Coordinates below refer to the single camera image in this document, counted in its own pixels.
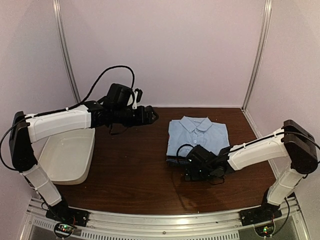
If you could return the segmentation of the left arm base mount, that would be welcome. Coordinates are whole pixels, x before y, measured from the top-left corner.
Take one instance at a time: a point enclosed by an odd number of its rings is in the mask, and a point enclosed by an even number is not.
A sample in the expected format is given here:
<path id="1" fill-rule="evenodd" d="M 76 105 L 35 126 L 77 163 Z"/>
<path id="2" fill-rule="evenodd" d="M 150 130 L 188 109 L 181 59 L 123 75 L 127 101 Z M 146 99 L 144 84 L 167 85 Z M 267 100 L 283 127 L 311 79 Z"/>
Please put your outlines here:
<path id="1" fill-rule="evenodd" d="M 54 206 L 47 205 L 46 218 L 59 221 L 72 226 L 86 227 L 89 212 L 87 210 L 69 207 L 66 200 L 62 200 Z"/>

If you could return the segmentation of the white plastic tub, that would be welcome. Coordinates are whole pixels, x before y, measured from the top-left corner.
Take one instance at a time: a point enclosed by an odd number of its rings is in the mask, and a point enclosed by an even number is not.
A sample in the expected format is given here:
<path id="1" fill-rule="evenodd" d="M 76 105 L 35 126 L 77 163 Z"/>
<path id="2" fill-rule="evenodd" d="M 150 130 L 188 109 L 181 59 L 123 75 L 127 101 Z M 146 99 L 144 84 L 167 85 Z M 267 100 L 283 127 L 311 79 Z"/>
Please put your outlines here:
<path id="1" fill-rule="evenodd" d="M 38 162 L 55 185 L 79 185 L 89 174 L 95 129 L 78 129 L 50 136 Z"/>

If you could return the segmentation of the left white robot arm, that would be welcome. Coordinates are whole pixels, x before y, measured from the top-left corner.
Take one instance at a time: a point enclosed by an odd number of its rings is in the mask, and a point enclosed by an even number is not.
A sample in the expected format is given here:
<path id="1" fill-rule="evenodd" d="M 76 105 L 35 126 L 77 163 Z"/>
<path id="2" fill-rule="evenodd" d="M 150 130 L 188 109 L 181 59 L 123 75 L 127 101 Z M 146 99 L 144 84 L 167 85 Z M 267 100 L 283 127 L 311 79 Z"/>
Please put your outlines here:
<path id="1" fill-rule="evenodd" d="M 21 173 L 61 222 L 72 211 L 58 185 L 78 185 L 88 177 L 96 128 L 120 124 L 126 128 L 153 124 L 158 114 L 140 105 L 143 92 L 114 83 L 98 101 L 51 112 L 17 112 L 10 130 L 13 168 Z"/>

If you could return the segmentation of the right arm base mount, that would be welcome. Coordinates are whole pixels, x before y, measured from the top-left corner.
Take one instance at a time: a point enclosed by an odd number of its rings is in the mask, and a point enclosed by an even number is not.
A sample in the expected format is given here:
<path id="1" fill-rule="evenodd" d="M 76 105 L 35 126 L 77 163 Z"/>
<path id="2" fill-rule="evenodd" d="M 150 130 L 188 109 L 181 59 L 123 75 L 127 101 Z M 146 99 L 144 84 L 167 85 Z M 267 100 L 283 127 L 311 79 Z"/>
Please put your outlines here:
<path id="1" fill-rule="evenodd" d="M 239 212 L 242 226 L 268 222 L 281 216 L 280 205 L 273 205 L 267 202 L 263 202 L 259 207 L 249 208 Z"/>

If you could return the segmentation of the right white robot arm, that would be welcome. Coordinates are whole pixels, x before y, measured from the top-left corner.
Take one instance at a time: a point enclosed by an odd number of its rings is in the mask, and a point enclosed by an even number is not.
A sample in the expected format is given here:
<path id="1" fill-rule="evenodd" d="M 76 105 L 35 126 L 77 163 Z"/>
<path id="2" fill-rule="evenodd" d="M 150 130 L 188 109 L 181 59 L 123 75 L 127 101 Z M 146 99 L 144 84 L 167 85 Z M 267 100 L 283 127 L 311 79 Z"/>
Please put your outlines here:
<path id="1" fill-rule="evenodd" d="M 256 210 L 259 220 L 268 220 L 276 208 L 294 192 L 300 181 L 319 166 L 320 146 L 315 138 L 295 121 L 288 119 L 274 132 L 247 143 L 222 148 L 218 154 L 197 145 L 186 156 L 185 178 L 205 181 L 224 178 L 262 162 L 285 160 L 285 168 L 266 190 L 262 206 Z"/>

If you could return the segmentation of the light blue long sleeve shirt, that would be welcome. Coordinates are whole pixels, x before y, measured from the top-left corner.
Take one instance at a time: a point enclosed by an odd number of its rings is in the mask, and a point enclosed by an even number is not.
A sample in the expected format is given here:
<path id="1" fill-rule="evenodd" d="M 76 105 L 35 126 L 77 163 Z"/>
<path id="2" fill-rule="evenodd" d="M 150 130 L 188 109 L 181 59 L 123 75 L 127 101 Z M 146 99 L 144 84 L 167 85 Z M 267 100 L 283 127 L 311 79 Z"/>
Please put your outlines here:
<path id="1" fill-rule="evenodd" d="M 207 117 L 183 116 L 169 122 L 167 156 L 186 157 L 192 147 L 200 145 L 217 155 L 230 145 L 227 126 Z"/>

